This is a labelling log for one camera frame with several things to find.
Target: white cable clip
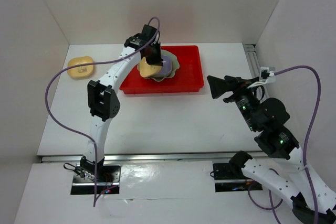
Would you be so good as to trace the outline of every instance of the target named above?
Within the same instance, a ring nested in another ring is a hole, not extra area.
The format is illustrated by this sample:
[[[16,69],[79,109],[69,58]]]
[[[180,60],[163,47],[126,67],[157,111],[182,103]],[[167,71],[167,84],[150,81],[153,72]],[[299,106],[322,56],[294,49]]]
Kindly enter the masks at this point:
[[[259,81],[252,83],[248,88],[254,88],[275,82],[274,67],[260,67]]]

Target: yellow plate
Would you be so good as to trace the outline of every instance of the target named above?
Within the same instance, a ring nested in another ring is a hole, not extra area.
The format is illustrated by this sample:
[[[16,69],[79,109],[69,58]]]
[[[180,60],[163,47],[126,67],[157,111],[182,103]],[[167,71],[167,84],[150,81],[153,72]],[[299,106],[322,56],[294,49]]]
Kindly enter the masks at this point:
[[[93,59],[90,56],[83,56],[78,58],[73,58],[69,61],[68,67],[84,64],[84,63],[92,63]],[[93,73],[93,65],[72,68],[68,70],[68,75],[70,75],[74,79],[84,78],[92,75]]]

